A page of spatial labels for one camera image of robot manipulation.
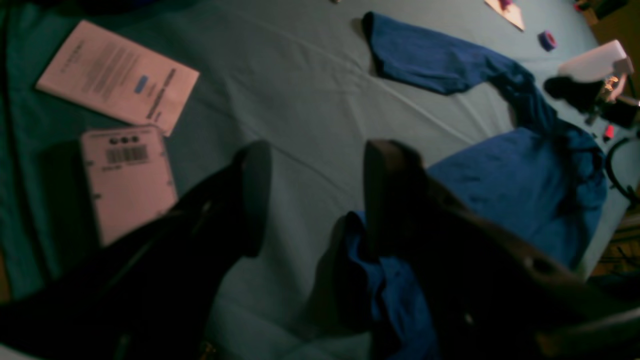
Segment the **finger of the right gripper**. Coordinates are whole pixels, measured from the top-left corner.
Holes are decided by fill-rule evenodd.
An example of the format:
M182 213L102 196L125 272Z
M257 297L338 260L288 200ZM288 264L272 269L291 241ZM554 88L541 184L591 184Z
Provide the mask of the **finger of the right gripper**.
M548 78L542 85L544 91L554 100L564 101L580 113L591 111L605 82L579 82L569 76Z

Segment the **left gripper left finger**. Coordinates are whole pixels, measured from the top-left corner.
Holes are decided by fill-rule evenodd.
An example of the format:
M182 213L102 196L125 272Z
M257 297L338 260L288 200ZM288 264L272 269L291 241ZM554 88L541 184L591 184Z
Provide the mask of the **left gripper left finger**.
M239 150L167 214L1 306L1 344L43 360L194 360L226 274L265 241L272 151Z

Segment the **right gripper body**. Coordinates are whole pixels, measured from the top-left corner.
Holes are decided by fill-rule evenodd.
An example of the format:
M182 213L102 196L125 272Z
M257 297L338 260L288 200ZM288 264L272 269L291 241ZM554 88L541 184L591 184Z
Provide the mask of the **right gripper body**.
M592 95L585 124L592 126L596 120L602 119L630 130L639 125L640 111L638 98L624 94L634 73L633 63L626 57L614 61L612 68L612 73L589 84Z

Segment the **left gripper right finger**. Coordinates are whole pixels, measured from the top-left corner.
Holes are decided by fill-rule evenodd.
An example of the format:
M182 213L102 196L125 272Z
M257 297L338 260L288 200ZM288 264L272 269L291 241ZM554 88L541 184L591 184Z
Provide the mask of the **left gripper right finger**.
M639 306L467 209L398 141L366 142L370 255L411 267L445 360L637 360Z

